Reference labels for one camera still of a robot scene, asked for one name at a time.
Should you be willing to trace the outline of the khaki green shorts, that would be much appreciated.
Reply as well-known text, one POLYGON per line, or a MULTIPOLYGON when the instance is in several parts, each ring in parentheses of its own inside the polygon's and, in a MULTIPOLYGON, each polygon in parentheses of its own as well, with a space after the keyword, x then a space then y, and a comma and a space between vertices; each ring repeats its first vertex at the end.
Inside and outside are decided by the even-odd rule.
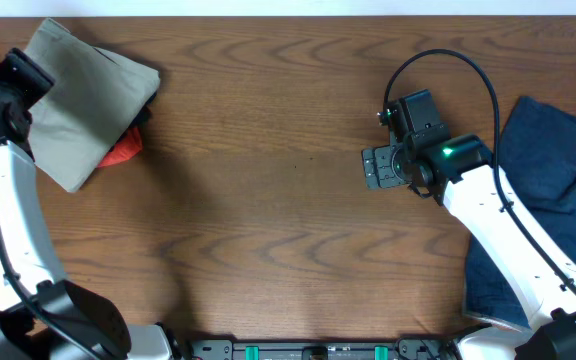
POLYGON ((36 165, 75 192, 158 91, 159 72, 89 45, 50 18, 24 53, 54 79, 30 109, 36 165))

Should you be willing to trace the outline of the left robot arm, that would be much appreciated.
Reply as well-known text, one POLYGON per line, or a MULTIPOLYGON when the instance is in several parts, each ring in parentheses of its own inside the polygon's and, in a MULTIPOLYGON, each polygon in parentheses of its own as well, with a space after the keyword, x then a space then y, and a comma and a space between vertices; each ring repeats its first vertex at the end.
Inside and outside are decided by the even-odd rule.
POLYGON ((179 359, 162 324, 127 324, 57 257, 28 142, 30 109, 53 85, 21 50, 0 56, 0 359, 179 359))

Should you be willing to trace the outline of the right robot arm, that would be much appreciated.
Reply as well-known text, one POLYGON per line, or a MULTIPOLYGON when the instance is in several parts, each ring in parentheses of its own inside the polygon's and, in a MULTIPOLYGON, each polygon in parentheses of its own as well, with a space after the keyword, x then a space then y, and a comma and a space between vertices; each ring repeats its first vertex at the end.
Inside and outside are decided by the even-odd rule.
POLYGON ((370 189, 406 186, 432 198, 482 245, 529 327, 459 336, 445 359, 576 359, 576 264, 555 244, 475 135, 451 136, 429 91, 385 103, 387 146, 363 151, 370 189))

